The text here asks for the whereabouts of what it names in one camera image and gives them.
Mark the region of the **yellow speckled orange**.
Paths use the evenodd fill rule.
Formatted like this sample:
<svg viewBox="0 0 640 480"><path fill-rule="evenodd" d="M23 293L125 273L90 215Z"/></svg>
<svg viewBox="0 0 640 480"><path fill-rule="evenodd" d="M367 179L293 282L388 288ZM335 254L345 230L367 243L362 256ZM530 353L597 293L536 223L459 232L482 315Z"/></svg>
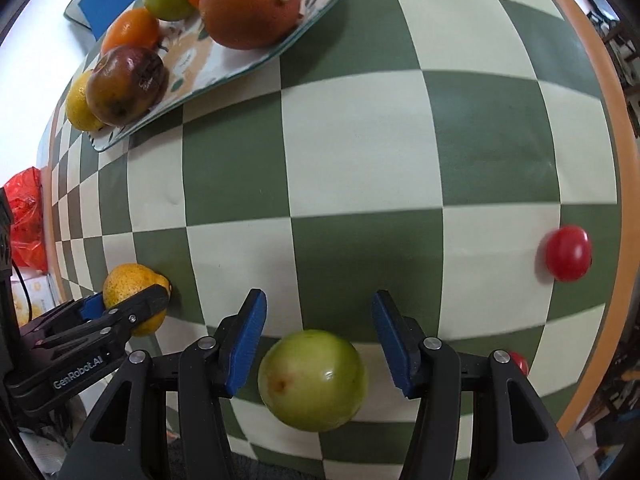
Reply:
<svg viewBox="0 0 640 480"><path fill-rule="evenodd" d="M103 283L103 302L107 310L111 310L121 302L142 292L152 285L163 286L171 296L171 284L162 274L156 273L147 266L139 263L123 263L116 266L107 275ZM154 334L162 326L166 318L166 311L154 314L152 318L138 325L132 334L144 337Z"/></svg>

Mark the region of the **red tomato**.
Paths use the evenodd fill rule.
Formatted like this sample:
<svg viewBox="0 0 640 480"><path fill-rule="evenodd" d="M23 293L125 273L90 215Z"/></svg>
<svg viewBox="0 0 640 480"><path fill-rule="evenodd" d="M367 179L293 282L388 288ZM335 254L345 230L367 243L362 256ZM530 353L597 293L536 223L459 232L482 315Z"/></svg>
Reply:
<svg viewBox="0 0 640 480"><path fill-rule="evenodd" d="M544 246L544 264L560 282L574 282L587 274L592 263L592 243L580 226L561 226Z"/></svg>
<svg viewBox="0 0 640 480"><path fill-rule="evenodd" d="M511 360L518 366L521 372L525 376L527 376L529 374L529 365L524 356L515 351L509 351L509 356Z"/></svg>

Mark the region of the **large dark orange fruit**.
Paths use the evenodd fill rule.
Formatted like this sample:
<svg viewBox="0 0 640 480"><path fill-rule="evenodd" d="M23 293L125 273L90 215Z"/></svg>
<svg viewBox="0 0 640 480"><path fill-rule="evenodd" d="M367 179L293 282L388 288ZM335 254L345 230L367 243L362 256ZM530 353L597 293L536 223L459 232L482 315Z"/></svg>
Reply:
<svg viewBox="0 0 640 480"><path fill-rule="evenodd" d="M270 47L285 40L300 20L302 0L200 0L206 32L234 50Z"/></svg>

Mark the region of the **floral ceramic plate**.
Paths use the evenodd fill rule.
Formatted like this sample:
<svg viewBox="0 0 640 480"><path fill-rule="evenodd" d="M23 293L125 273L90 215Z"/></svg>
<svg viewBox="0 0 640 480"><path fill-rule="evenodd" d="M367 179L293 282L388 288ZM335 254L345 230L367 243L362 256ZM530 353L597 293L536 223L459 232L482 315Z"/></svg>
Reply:
<svg viewBox="0 0 640 480"><path fill-rule="evenodd" d="M198 16L176 24L165 22L165 38L158 52L168 70L168 86L162 99L126 126L106 126L97 132L88 132L91 146L99 153L104 152L185 102L257 70L292 47L337 1L300 0L296 29L278 44L265 49L240 51L216 44Z"/></svg>

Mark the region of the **small orange tangerine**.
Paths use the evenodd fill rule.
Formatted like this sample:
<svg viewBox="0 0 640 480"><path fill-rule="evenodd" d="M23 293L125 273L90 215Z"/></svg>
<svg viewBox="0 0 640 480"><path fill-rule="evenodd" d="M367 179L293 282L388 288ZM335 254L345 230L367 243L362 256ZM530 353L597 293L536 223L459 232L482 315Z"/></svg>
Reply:
<svg viewBox="0 0 640 480"><path fill-rule="evenodd" d="M160 21L145 8L122 12L107 29L101 54L116 47L142 47L153 49L160 41Z"/></svg>

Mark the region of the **red plastic bag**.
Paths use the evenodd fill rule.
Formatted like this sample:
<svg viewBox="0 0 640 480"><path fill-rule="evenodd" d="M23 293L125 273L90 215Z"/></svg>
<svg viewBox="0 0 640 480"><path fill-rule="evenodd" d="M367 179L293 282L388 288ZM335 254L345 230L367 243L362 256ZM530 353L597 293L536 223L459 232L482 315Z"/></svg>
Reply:
<svg viewBox="0 0 640 480"><path fill-rule="evenodd" d="M27 168L13 176L3 188L13 216L13 259L20 268L47 273L40 170L35 167Z"/></svg>

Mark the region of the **dark red brown fruit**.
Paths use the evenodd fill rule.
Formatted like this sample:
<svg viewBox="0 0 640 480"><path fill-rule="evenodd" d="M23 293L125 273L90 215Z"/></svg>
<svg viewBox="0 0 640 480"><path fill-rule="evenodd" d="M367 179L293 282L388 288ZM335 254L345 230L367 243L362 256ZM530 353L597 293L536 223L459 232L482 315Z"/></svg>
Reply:
<svg viewBox="0 0 640 480"><path fill-rule="evenodd" d="M86 84L89 110L101 122L123 127L146 114L166 90L168 70L160 56L144 47L107 51Z"/></svg>

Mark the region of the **yellow lemon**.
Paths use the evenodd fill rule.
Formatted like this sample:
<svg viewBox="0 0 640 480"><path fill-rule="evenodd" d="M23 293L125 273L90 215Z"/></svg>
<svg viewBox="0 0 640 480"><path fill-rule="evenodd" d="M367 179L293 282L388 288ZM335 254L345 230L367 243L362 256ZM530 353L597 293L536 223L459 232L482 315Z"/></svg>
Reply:
<svg viewBox="0 0 640 480"><path fill-rule="evenodd" d="M91 75L92 70L86 70L78 76L70 86L65 100L65 113L70 124L85 132L98 131L105 126L93 114L87 102L86 87Z"/></svg>

